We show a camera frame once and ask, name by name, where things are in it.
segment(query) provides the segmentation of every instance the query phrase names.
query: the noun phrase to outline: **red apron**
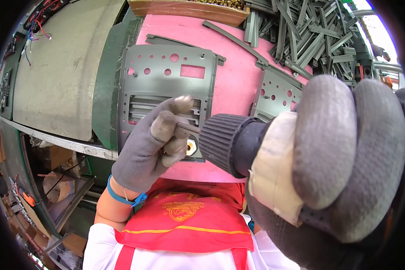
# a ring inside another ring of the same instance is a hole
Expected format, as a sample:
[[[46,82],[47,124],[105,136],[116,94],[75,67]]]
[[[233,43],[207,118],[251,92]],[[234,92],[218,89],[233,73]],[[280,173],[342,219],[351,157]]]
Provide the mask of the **red apron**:
[[[228,194],[223,197],[231,200]],[[123,231],[115,230],[115,237],[124,245],[115,270],[130,269],[135,248],[188,253],[231,250],[237,270],[247,269],[248,250],[254,251],[248,225],[233,203],[193,193],[150,192]]]

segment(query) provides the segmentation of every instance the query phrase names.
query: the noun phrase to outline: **gloved hand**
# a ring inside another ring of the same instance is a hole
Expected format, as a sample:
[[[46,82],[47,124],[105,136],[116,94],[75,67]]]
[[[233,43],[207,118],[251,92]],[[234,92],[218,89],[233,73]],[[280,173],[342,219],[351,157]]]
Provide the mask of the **gloved hand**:
[[[306,223],[292,226],[246,187],[250,214],[301,267],[355,269],[382,242],[404,172],[405,91],[398,99],[385,84],[366,79],[351,93],[321,75],[303,88],[296,107],[293,186],[308,208],[328,212],[332,235]]]
[[[119,185],[147,192],[161,174],[186,156],[189,132],[176,123],[189,122],[177,114],[188,112],[193,104],[188,95],[165,100],[137,123],[111,169]]]

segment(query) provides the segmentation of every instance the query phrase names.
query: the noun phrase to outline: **pink work surface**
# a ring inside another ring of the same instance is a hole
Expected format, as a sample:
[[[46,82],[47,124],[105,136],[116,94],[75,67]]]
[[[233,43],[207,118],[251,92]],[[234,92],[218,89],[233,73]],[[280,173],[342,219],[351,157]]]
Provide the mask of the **pink work surface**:
[[[145,42],[147,34],[160,35],[208,49],[226,57],[227,61],[224,66],[217,68],[211,114],[247,115],[250,104],[254,102],[262,69],[255,66],[256,57],[227,37],[203,26],[203,21],[203,19],[183,16],[147,15],[136,44],[147,44]],[[212,23],[243,40],[243,30],[217,22]],[[268,53],[272,46],[273,44],[260,38],[258,48],[255,50],[272,65],[291,75],[289,68],[273,62],[273,57]],[[307,66],[306,70],[312,73],[310,66]],[[304,84],[308,82],[301,75],[298,80]],[[205,163],[179,162],[169,168],[162,177],[198,182],[237,183],[245,181],[245,179],[234,178],[208,161]]]

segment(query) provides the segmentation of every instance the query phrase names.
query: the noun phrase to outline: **blue wristband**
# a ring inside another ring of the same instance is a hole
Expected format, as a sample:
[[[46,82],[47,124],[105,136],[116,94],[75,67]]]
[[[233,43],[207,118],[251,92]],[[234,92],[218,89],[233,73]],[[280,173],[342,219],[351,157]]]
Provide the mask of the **blue wristband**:
[[[146,200],[147,194],[145,194],[145,193],[141,193],[141,194],[135,199],[135,201],[130,201],[130,200],[127,200],[127,199],[125,199],[125,198],[120,197],[119,195],[117,195],[117,194],[113,191],[113,189],[111,188],[111,185],[110,185],[111,176],[112,176],[112,175],[110,175],[110,176],[108,177],[107,189],[108,189],[108,193],[111,195],[111,197],[113,197],[113,199],[115,199],[115,200],[117,200],[117,201],[119,201],[119,202],[121,202],[121,203],[130,205],[130,206],[132,206],[132,207],[135,207],[135,206],[138,205],[139,203],[142,203],[142,202],[144,202],[144,201]]]

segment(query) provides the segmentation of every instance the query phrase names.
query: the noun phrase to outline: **round hole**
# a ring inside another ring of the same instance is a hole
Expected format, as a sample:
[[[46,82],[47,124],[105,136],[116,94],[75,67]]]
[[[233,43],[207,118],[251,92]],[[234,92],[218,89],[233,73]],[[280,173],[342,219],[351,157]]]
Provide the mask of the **round hole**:
[[[178,59],[179,59],[178,54],[172,54],[172,55],[170,56],[170,61],[171,61],[171,62],[177,62]]]

